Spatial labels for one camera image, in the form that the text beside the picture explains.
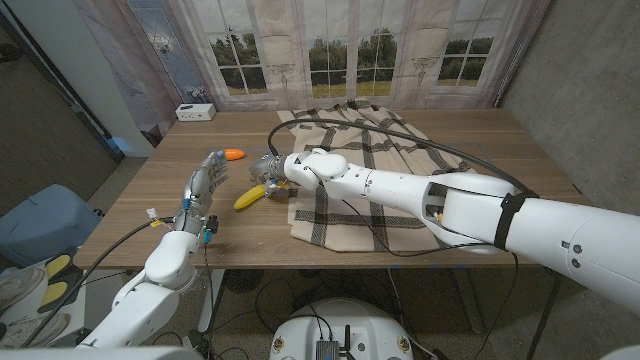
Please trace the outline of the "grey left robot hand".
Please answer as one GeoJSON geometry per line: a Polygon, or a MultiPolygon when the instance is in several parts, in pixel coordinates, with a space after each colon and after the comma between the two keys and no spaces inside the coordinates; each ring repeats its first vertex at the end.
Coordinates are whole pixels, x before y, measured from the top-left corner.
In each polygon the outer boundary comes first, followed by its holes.
{"type": "Polygon", "coordinates": [[[174,228],[196,235],[203,226],[216,188],[228,176],[227,159],[222,150],[211,152],[194,170],[184,186],[181,204],[174,219],[174,228]]]}

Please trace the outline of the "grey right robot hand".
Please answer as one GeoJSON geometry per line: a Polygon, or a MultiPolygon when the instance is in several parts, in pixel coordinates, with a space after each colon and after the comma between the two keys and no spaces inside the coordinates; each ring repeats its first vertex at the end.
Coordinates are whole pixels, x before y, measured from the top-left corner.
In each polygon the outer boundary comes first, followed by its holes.
{"type": "Polygon", "coordinates": [[[249,179],[255,186],[264,186],[264,195],[270,197],[281,190],[288,190],[289,183],[285,176],[283,155],[265,154],[249,167],[249,179]]]}

